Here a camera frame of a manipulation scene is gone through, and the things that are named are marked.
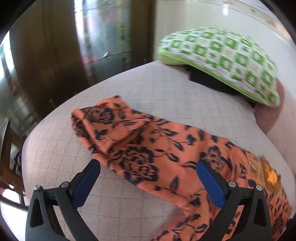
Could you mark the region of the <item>orange black floral blouse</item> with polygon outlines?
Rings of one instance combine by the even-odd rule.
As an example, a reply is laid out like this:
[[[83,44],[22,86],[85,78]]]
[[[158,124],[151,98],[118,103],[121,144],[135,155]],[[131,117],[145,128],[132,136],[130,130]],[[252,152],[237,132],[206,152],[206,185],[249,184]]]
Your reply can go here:
[[[240,187],[261,185],[271,237],[282,235],[292,206],[280,175],[264,157],[194,126],[131,109],[118,96],[74,110],[71,122],[79,140],[103,166],[182,209],[158,240],[199,240],[217,216],[219,210],[196,174],[201,160]]]

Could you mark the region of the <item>pink quilted bolster cushion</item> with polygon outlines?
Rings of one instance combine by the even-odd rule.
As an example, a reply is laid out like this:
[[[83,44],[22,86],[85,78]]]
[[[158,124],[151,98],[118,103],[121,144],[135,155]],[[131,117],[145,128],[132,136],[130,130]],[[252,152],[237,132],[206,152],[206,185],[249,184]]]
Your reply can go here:
[[[254,115],[260,129],[295,173],[295,99],[280,81],[276,87],[280,105],[273,108],[257,104]]]

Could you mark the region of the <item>black folded cloth under pillow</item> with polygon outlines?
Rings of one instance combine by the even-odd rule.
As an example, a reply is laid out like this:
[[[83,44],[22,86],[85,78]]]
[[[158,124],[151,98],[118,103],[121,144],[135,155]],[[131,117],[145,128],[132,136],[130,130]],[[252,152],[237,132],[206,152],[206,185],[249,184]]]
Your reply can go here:
[[[247,102],[251,105],[252,108],[255,107],[256,102],[251,100],[249,97],[244,96],[242,93],[240,93],[238,90],[224,84],[220,80],[214,78],[213,76],[194,68],[190,65],[185,65],[185,70],[189,72],[189,80],[192,82],[198,83],[200,85],[203,85],[205,87],[208,87],[210,89],[223,92],[226,94],[230,94],[233,96],[243,96],[246,98]]]

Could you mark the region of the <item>green white patterned pillow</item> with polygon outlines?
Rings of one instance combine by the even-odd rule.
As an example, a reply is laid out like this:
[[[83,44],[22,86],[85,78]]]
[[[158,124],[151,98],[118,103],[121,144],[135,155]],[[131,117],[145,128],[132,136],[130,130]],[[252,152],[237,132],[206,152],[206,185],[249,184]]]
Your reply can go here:
[[[217,27],[177,31],[160,41],[158,59],[197,68],[261,104],[280,105],[276,63],[250,37]]]

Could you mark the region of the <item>wooden stained glass door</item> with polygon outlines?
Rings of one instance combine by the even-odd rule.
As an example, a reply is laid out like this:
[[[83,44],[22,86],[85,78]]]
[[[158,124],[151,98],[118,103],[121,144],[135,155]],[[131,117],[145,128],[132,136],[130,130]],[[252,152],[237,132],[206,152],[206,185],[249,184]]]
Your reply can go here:
[[[152,61],[155,1],[1,1],[1,122],[26,132],[82,90]]]

